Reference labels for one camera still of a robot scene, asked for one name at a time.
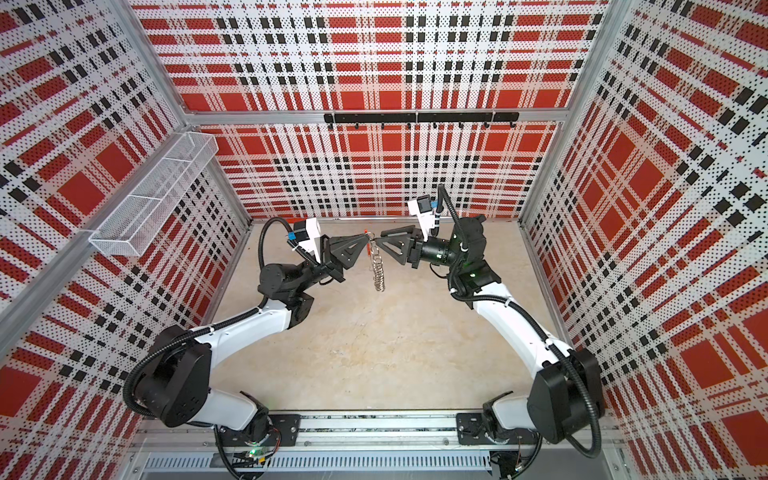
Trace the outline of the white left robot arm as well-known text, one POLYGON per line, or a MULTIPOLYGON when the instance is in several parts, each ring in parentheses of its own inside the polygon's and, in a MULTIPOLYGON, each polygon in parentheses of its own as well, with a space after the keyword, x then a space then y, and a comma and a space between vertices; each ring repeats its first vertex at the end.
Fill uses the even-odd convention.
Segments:
POLYGON ((323 235, 318 253, 290 240, 303 260, 294 265, 265 265, 258 285, 263 299, 257 306, 208 326, 173 326, 158 335, 125 380, 126 406, 169 428, 206 425, 217 435, 232 433, 245 444, 266 441, 276 429, 268 408, 245 392, 212 388, 211 374, 239 351, 303 322, 314 302, 308 289, 326 279, 343 282, 370 240, 366 233, 323 235))

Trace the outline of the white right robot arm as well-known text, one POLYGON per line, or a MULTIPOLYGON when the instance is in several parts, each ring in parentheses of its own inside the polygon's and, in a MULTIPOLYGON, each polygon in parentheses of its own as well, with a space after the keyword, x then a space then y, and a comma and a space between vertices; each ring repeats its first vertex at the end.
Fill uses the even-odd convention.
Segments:
POLYGON ((485 259, 484 221, 484 216, 461 218, 447 238, 407 226, 385 231, 375 242, 402 265, 447 267, 451 297, 488 321, 530 373, 528 395, 505 393, 484 404, 481 435, 503 444, 518 430, 532 430, 549 443, 566 441, 595 458, 602 449, 605 413, 599 362, 556 338, 513 298, 485 259))

